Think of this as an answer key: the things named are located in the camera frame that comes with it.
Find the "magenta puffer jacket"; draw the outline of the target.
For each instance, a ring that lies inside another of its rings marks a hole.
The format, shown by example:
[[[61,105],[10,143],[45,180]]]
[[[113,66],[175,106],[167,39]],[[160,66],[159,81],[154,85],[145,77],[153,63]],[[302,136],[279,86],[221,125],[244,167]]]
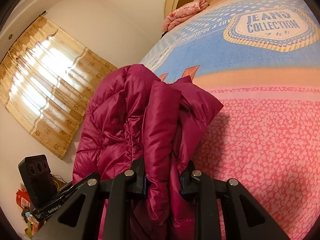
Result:
[[[193,239],[195,207],[181,197],[187,168],[222,109],[189,76],[164,83],[141,64],[116,69],[92,96],[73,166],[73,182],[91,173],[114,178],[143,158],[148,196],[133,204],[133,239]]]

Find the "red cluttered items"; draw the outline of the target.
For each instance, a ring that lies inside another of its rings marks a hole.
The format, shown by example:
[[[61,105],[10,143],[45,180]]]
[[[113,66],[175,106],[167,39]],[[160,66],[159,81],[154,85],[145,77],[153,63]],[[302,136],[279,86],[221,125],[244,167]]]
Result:
[[[29,194],[24,186],[20,183],[20,188],[16,192],[16,204],[22,209],[21,216],[26,224],[23,239],[33,239],[44,222],[39,222],[35,216],[31,214],[34,206],[30,200]]]

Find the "black speaker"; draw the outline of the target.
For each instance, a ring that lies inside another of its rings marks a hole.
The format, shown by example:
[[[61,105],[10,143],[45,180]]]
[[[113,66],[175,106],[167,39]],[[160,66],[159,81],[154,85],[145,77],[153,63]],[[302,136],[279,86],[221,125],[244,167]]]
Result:
[[[51,170],[44,154],[25,157],[18,169],[33,206],[46,206],[57,194]]]

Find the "golden patterned curtain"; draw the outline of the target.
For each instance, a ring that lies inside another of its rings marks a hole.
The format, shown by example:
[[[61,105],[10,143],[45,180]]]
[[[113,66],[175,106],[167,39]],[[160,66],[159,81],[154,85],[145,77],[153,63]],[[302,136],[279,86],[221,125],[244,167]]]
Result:
[[[115,66],[45,17],[1,61],[1,103],[40,144],[63,158],[88,103]]]

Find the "blue jeans print bedspread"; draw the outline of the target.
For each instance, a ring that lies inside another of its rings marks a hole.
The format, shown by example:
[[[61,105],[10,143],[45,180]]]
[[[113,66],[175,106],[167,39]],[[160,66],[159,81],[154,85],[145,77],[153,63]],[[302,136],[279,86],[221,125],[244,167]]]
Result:
[[[223,108],[194,157],[236,178],[291,239],[319,217],[319,23],[303,0],[220,0],[165,34],[142,64],[189,75]]]

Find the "pink floral folded blanket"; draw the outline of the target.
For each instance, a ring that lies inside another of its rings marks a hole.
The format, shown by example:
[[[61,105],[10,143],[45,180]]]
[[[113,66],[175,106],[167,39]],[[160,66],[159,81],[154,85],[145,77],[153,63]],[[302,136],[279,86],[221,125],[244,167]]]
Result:
[[[194,0],[171,12],[163,21],[161,31],[171,31],[209,6],[206,0]]]

